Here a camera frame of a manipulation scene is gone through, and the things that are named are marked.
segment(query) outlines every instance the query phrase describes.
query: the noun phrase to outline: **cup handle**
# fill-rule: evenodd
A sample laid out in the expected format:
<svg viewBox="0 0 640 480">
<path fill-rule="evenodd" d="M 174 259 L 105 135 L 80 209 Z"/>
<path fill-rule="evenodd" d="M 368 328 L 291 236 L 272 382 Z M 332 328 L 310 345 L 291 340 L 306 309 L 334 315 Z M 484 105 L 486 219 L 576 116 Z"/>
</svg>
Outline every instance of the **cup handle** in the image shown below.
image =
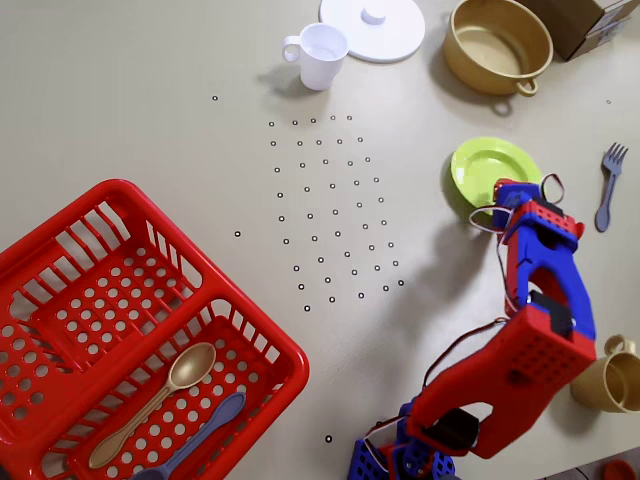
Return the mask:
<svg viewBox="0 0 640 480">
<path fill-rule="evenodd" d="M 300 37 L 290 36 L 284 39 L 282 43 L 282 57 L 287 62 L 297 62 L 300 58 Z"/>
<path fill-rule="evenodd" d="M 636 342 L 624 335 L 614 335 L 604 344 L 604 353 L 612 355 L 616 352 L 636 353 Z"/>
</svg>

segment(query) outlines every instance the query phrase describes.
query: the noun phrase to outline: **white plastic cup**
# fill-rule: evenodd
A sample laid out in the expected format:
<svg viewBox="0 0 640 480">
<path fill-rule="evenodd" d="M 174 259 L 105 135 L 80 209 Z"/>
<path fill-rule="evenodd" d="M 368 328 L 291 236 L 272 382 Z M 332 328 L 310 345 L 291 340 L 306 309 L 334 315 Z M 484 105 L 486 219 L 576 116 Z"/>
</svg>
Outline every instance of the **white plastic cup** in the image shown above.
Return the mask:
<svg viewBox="0 0 640 480">
<path fill-rule="evenodd" d="M 326 23 L 313 23 L 300 36 L 286 37 L 282 56 L 300 64 L 300 79 L 311 90 L 326 90 L 349 53 L 347 37 Z"/>
</svg>

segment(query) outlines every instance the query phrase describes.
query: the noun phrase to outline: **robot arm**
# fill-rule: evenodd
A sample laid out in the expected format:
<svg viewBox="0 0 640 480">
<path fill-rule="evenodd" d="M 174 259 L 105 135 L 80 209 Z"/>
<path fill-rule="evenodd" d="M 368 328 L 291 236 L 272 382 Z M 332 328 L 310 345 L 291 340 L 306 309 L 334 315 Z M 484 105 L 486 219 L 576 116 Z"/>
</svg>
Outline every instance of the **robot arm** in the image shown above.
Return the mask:
<svg viewBox="0 0 640 480">
<path fill-rule="evenodd" d="M 491 458 L 529 430 L 553 396 L 596 359 L 591 302 L 573 261 L 584 225 L 541 198 L 541 190 L 510 180 L 494 190 L 503 207 L 494 213 L 494 227 L 508 248 L 506 325 L 402 406 L 394 444 L 374 454 L 366 437 L 357 442 L 350 480 L 429 474 L 441 480 L 455 473 L 451 456 Z M 540 291 L 530 292 L 530 283 Z M 477 402 L 493 407 L 482 421 L 463 410 Z M 370 460 L 380 470 L 367 477 Z"/>
</svg>

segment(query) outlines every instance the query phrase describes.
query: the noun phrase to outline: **purple plastic spoon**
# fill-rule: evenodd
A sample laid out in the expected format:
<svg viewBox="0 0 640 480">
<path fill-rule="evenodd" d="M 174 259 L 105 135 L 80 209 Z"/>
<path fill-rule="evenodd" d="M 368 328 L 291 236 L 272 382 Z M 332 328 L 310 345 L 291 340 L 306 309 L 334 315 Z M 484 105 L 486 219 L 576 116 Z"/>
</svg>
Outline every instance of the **purple plastic spoon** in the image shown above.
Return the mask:
<svg viewBox="0 0 640 480">
<path fill-rule="evenodd" d="M 173 454 L 162 465 L 146 468 L 136 473 L 131 480 L 169 480 L 169 477 L 178 466 L 204 442 L 209 435 L 221 426 L 229 423 L 242 411 L 247 401 L 244 393 L 238 392 L 225 398 L 207 423 L 183 447 Z"/>
</svg>

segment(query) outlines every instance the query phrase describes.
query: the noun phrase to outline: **white plastic lid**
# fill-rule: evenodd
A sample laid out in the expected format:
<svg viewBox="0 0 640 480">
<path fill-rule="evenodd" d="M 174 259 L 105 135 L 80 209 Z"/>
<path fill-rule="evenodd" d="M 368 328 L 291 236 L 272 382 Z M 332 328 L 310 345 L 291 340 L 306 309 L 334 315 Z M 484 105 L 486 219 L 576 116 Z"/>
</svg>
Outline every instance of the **white plastic lid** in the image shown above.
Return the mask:
<svg viewBox="0 0 640 480">
<path fill-rule="evenodd" d="M 342 30 L 349 55 L 374 63 L 403 60 L 424 39 L 424 17 L 413 0 L 322 0 L 320 21 Z"/>
</svg>

